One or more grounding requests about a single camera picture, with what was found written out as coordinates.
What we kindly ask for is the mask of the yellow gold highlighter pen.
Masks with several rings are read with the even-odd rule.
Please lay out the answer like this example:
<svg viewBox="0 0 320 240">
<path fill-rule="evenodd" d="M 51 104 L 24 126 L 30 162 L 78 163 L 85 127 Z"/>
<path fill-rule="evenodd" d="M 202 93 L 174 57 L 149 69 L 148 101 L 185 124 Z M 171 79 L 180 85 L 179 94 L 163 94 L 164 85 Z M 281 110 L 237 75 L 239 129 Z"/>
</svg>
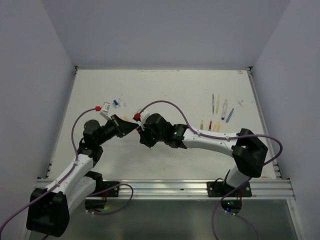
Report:
<svg viewBox="0 0 320 240">
<path fill-rule="evenodd" d="M 201 120 L 201 122 L 200 122 L 200 130 L 203 130 L 203 129 L 204 129 L 204 121 Z"/>
</svg>

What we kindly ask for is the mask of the dark red pen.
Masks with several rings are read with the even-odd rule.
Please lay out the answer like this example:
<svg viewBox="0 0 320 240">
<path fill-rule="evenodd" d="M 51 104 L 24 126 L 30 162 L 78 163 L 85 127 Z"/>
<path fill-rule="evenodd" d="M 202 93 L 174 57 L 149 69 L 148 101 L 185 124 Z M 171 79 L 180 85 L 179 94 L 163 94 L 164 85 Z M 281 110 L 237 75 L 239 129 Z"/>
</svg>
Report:
<svg viewBox="0 0 320 240">
<path fill-rule="evenodd" d="M 212 130 L 212 123 L 213 123 L 213 121 L 210 120 L 210 122 L 209 122 L 209 127 L 208 127 L 208 131 L 209 131 L 209 132 Z"/>
</svg>

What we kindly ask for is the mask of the fat yellow highlighter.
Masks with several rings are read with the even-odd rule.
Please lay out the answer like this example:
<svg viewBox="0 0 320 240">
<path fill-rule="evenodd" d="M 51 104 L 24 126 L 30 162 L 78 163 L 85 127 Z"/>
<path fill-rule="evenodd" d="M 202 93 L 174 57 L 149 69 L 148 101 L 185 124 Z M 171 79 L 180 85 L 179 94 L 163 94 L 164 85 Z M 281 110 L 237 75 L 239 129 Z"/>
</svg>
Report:
<svg viewBox="0 0 320 240">
<path fill-rule="evenodd" d="M 218 121 L 218 122 L 214 125 L 213 132 L 216 132 L 216 133 L 219 132 L 220 126 L 221 126 L 221 124 L 220 124 L 220 122 Z"/>
</svg>

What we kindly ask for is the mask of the green thin pen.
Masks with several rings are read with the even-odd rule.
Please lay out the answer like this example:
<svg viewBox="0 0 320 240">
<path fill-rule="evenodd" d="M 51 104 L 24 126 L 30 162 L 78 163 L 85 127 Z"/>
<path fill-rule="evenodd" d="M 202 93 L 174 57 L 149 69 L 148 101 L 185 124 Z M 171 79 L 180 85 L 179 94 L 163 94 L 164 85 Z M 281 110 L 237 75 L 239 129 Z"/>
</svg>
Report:
<svg viewBox="0 0 320 240">
<path fill-rule="evenodd" d="M 212 94 L 212 114 L 215 114 L 215 95 L 214 93 Z"/>
</svg>

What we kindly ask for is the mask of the blue white marker pen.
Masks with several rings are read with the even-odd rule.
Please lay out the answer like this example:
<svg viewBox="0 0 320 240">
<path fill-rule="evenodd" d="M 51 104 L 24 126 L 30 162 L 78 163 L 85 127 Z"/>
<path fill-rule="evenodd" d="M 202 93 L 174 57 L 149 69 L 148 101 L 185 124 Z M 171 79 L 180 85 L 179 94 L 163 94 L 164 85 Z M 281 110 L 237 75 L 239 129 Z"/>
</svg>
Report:
<svg viewBox="0 0 320 240">
<path fill-rule="evenodd" d="M 222 113 L 221 113 L 221 119 L 224 121 L 227 114 L 227 107 L 228 107 L 228 100 L 226 99 L 223 103 Z"/>
</svg>

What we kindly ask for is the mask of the yellow thin pen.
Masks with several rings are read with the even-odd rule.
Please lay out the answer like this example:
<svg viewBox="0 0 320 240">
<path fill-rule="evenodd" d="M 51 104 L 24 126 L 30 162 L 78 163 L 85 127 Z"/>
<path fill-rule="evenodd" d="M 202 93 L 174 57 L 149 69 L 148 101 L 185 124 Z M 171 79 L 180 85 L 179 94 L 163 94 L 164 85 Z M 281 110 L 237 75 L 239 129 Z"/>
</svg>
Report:
<svg viewBox="0 0 320 240">
<path fill-rule="evenodd" d="M 219 106 L 220 106 L 220 94 L 217 95 L 217 99 L 216 99 L 216 105 L 215 105 L 215 114 L 216 115 L 218 115 Z"/>
</svg>

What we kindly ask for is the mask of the blue highlighter pen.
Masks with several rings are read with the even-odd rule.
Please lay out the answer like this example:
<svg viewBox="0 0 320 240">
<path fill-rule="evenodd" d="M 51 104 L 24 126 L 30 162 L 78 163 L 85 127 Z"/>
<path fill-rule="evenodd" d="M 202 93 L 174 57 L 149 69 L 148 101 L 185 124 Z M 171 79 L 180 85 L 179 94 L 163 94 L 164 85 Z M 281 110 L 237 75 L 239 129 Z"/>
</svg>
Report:
<svg viewBox="0 0 320 240">
<path fill-rule="evenodd" d="M 230 111 L 230 113 L 228 114 L 227 118 L 226 118 L 226 123 L 228 123 L 233 115 L 233 112 L 234 112 L 234 108 L 232 108 L 232 110 Z"/>
</svg>

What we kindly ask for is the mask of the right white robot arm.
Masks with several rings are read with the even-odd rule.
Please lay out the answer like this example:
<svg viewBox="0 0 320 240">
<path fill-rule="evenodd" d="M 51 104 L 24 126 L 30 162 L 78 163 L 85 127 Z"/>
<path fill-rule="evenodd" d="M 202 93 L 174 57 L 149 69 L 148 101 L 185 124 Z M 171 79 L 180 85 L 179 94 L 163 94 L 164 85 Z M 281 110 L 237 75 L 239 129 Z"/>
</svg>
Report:
<svg viewBox="0 0 320 240">
<path fill-rule="evenodd" d="M 236 133 L 192 130 L 186 124 L 171 124 L 158 113 L 136 114 L 141 123 L 138 128 L 140 143 L 152 148 L 163 142 L 173 149 L 202 149 L 233 158 L 235 166 L 227 173 L 223 192 L 235 196 L 248 178 L 260 178 L 267 156 L 267 146 L 250 130 L 242 128 Z"/>
</svg>

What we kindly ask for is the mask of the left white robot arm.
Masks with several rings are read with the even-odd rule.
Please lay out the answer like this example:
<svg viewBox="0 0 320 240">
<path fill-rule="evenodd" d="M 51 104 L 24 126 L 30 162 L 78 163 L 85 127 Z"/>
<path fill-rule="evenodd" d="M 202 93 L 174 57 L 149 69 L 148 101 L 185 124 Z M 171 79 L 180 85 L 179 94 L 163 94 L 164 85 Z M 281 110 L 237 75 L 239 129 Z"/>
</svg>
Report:
<svg viewBox="0 0 320 240">
<path fill-rule="evenodd" d="M 92 171 L 102 156 L 102 144 L 113 137 L 122 138 L 138 126 L 117 115 L 112 115 L 105 125 L 94 119 L 88 120 L 71 164 L 45 188 L 36 188 L 31 193 L 26 228 L 60 237 L 77 206 L 88 195 L 96 197 L 103 193 L 102 175 Z"/>
</svg>

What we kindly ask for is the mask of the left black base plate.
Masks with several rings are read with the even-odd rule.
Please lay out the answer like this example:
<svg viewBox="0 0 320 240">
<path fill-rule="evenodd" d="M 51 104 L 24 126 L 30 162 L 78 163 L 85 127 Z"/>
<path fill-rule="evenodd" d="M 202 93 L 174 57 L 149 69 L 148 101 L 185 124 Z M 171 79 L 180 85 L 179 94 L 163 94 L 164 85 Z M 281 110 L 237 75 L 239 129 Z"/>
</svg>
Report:
<svg viewBox="0 0 320 240">
<path fill-rule="evenodd" d="M 92 193 L 87 195 L 87 198 L 117 198 L 119 195 L 119 181 L 99 181 L 96 182 L 95 189 Z"/>
</svg>

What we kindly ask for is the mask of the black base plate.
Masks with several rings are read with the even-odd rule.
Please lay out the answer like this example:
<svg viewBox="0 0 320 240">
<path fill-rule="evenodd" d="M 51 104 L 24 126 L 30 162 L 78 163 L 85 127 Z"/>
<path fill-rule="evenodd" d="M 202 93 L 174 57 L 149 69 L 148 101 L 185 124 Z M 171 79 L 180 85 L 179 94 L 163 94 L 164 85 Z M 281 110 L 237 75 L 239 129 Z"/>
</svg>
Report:
<svg viewBox="0 0 320 240">
<path fill-rule="evenodd" d="M 92 193 L 87 195 L 87 198 L 117 198 L 119 195 L 119 181 L 99 181 L 96 182 L 95 189 Z"/>
<path fill-rule="evenodd" d="M 234 188 L 227 185 L 223 181 L 216 180 L 216 181 L 208 181 L 206 183 L 206 190 L 207 195 L 209 198 L 222 198 L 229 192 L 231 192 Z M 250 183 L 246 183 L 244 186 L 242 186 L 240 189 L 236 190 L 232 194 L 230 194 L 228 197 L 231 198 L 237 198 L 237 197 L 245 197 L 250 198 L 252 197 L 252 190 Z"/>
</svg>

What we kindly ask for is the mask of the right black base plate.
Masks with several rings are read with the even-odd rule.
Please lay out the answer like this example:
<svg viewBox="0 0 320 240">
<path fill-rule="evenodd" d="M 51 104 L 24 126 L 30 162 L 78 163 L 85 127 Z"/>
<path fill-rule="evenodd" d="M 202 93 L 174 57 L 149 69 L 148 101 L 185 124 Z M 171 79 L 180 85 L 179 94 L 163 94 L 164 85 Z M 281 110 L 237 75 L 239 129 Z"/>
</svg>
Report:
<svg viewBox="0 0 320 240">
<path fill-rule="evenodd" d="M 223 181 L 216 180 L 216 181 L 208 181 L 206 183 L 206 190 L 207 195 L 209 198 L 222 198 L 229 192 L 231 192 L 234 188 L 227 185 Z M 252 190 L 250 183 L 246 183 L 244 186 L 242 186 L 240 189 L 236 190 L 232 194 L 230 194 L 228 197 L 231 198 L 237 198 L 237 197 L 245 197 L 250 198 L 252 197 Z"/>
</svg>

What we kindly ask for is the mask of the aluminium front rail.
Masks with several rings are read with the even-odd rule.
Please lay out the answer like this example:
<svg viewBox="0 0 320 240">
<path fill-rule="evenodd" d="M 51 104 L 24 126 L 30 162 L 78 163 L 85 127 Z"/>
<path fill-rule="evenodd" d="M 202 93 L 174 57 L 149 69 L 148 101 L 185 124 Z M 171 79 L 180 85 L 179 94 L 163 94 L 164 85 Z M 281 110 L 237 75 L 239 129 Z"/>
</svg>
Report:
<svg viewBox="0 0 320 240">
<path fill-rule="evenodd" d="M 134 200 L 219 200 L 210 197 L 208 180 L 117 180 L 134 189 Z M 289 180 L 252 179 L 242 190 L 242 200 L 294 200 Z"/>
</svg>

